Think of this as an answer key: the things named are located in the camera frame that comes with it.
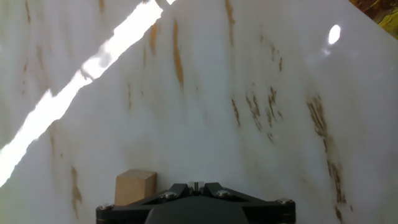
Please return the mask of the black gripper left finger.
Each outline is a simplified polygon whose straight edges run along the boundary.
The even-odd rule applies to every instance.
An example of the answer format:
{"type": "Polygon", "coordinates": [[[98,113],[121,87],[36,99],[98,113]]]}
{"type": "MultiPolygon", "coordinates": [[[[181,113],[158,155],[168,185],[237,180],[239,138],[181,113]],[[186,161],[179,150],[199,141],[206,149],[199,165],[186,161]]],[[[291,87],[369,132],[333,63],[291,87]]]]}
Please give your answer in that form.
{"type": "Polygon", "coordinates": [[[168,190],[128,205],[105,203],[96,208],[96,224],[145,223],[150,212],[158,205],[192,196],[195,183],[173,184],[168,190]]]}

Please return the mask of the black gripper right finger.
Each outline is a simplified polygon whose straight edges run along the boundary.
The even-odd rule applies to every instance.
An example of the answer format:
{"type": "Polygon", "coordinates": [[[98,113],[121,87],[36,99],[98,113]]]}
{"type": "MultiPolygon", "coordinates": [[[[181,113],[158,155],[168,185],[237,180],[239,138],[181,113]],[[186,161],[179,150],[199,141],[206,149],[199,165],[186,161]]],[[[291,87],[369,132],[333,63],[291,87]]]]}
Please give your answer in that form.
{"type": "Polygon", "coordinates": [[[195,196],[210,197],[236,205],[248,223],[295,223],[295,202],[289,198],[263,200],[223,187],[218,182],[195,182],[195,196]]]}

